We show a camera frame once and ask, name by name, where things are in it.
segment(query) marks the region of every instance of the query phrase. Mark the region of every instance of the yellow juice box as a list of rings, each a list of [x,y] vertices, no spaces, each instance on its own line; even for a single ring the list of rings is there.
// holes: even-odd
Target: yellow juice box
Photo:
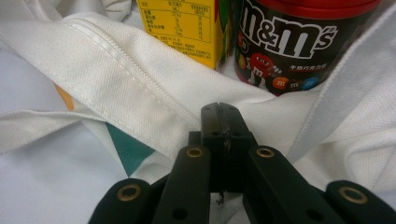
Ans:
[[[231,51],[229,0],[137,0],[146,31],[214,69]]]

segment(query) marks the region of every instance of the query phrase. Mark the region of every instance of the white fabric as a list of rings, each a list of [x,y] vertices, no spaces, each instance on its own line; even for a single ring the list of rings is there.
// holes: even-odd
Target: white fabric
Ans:
[[[220,74],[168,48],[141,31],[141,26],[136,28],[138,23],[131,20],[138,19],[138,14],[130,11],[135,3],[87,1],[84,6],[90,7],[82,7],[82,1],[66,2],[0,2],[0,64],[2,68],[8,65],[7,69],[0,69],[0,151],[25,146],[0,157],[0,190],[10,195],[0,194],[0,201],[9,201],[12,195],[21,193],[13,188],[19,181],[15,175],[28,169],[22,166],[13,170],[18,166],[15,161],[35,166],[39,165],[37,161],[46,164],[51,156],[57,156],[50,150],[35,147],[36,139],[41,138],[38,142],[50,147],[45,142],[50,139],[44,136],[66,126],[69,126],[66,130],[85,133],[86,129],[76,130],[79,124],[75,124],[83,119],[91,124],[87,125],[91,127],[90,133],[97,136],[106,136],[108,140],[108,133],[96,123],[107,121],[158,150],[133,174],[153,182],[170,170],[177,151],[187,144],[188,132],[200,129],[201,107],[224,102],[237,106],[258,142],[287,155],[311,184],[323,189],[334,179],[349,179],[394,203],[390,200],[396,195],[396,173],[393,172],[396,166],[396,97],[393,94],[396,5],[393,1],[383,1],[375,14],[380,17],[373,19],[370,28],[350,48],[322,88],[280,97],[236,80],[232,60]],[[103,7],[105,13],[93,6]],[[108,11],[114,9],[111,6],[117,7],[119,16],[110,16]],[[23,80],[19,77],[35,80],[32,89],[21,91]],[[74,112],[53,103],[57,100],[51,100],[55,96],[50,80],[74,97],[77,103]],[[32,97],[32,92],[42,96]],[[48,100],[43,92],[48,92]],[[44,98],[46,104],[39,100]],[[56,132],[57,137],[61,137],[59,134],[65,133]],[[92,147],[101,151],[105,146],[110,150],[107,154],[101,151],[101,155],[108,156],[105,163],[96,160],[98,157],[92,148],[81,149],[90,153],[84,155],[92,154],[95,158],[90,161],[96,167],[92,170],[93,176],[108,181],[97,183],[100,190],[89,192],[89,197],[95,200],[100,199],[111,184],[125,177],[120,170],[111,168],[116,164],[120,169],[120,163],[112,160],[114,146],[106,140],[102,142],[100,147],[98,143]],[[21,159],[27,151],[41,159]],[[91,171],[84,164],[87,158],[75,155],[69,159],[78,165],[82,174],[87,169]],[[25,194],[22,194],[16,202],[0,208],[0,221],[22,223],[33,216],[33,223],[60,223],[58,219],[53,221],[54,218],[65,217],[76,209],[71,207],[75,201],[58,203],[55,199],[61,201],[63,196],[51,191],[52,188],[62,181],[80,188],[78,185],[82,183],[78,181],[87,178],[64,174],[65,169],[69,166],[57,169],[60,182],[51,181],[45,174],[40,174],[44,176],[40,179],[27,175],[26,183],[34,186],[40,183],[35,190],[47,200],[41,201],[34,213],[20,214],[15,207],[26,206],[23,204]],[[101,169],[111,174],[100,175]],[[65,195],[77,197],[74,193],[68,191]],[[37,198],[27,200],[38,202]],[[84,210],[79,211],[81,216],[61,221],[86,222],[95,204],[93,201],[80,204]],[[46,206],[69,210],[47,212]],[[233,213],[224,214],[212,222],[226,223],[232,219]]]

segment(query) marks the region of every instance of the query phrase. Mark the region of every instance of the metal screw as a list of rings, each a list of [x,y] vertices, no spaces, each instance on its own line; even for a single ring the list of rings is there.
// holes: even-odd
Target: metal screw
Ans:
[[[257,155],[263,158],[272,158],[275,156],[275,152],[269,148],[259,148],[257,149]]]
[[[341,196],[352,203],[364,204],[369,201],[367,196],[360,190],[353,189],[351,187],[341,187],[338,191]]]
[[[141,192],[142,189],[140,188],[140,186],[138,186],[137,184],[130,184],[120,188],[119,192],[117,193],[117,197],[120,201],[129,202],[137,198]]]
[[[201,157],[203,154],[204,154],[203,151],[198,147],[187,149],[187,155],[189,157]]]

